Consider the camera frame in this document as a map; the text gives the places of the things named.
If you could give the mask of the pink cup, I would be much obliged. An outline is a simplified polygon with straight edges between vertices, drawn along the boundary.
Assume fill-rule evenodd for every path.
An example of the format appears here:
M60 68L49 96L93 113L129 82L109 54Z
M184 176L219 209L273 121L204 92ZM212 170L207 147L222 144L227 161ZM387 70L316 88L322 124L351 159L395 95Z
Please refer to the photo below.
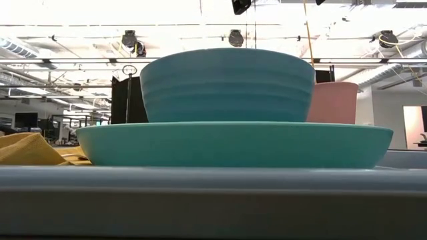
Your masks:
M357 92L358 85L355 83L316 84L306 121L354 124L356 122Z

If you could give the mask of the yellow cloth napkin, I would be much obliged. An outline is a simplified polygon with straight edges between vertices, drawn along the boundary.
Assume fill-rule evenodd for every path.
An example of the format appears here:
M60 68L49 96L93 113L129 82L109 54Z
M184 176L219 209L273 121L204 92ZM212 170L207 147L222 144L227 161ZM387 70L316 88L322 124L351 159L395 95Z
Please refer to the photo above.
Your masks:
M54 148L39 133L0 137L0 165L92 165L81 147Z

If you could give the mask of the blue ribbed bowl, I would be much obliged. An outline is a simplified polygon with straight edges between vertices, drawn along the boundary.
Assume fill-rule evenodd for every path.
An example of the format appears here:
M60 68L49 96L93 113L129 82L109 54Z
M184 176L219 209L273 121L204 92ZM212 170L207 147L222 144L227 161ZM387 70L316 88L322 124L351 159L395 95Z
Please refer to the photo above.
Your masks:
M314 68L303 59L262 49L186 51L140 73L151 122L304 122L314 80Z

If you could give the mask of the blue plastic tray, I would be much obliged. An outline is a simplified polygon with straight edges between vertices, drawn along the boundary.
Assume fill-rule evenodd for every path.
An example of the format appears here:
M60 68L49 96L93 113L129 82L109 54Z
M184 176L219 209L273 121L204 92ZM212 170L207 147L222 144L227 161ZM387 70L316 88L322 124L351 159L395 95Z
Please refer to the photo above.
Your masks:
M0 167L0 240L427 240L427 164Z

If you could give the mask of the teal plate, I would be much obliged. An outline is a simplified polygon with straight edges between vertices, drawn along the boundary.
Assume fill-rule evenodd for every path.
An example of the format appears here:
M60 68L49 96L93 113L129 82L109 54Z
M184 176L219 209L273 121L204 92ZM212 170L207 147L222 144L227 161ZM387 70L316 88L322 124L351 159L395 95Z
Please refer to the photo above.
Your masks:
M296 122L127 123L80 128L94 165L371 169L391 129Z

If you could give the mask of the dark computer monitor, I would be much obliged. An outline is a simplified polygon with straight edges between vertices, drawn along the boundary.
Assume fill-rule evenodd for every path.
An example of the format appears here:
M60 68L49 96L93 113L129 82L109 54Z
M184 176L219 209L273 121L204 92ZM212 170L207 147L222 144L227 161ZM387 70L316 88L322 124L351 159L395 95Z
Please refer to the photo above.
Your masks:
M15 114L15 127L16 128L33 128L37 127L38 113L16 113Z

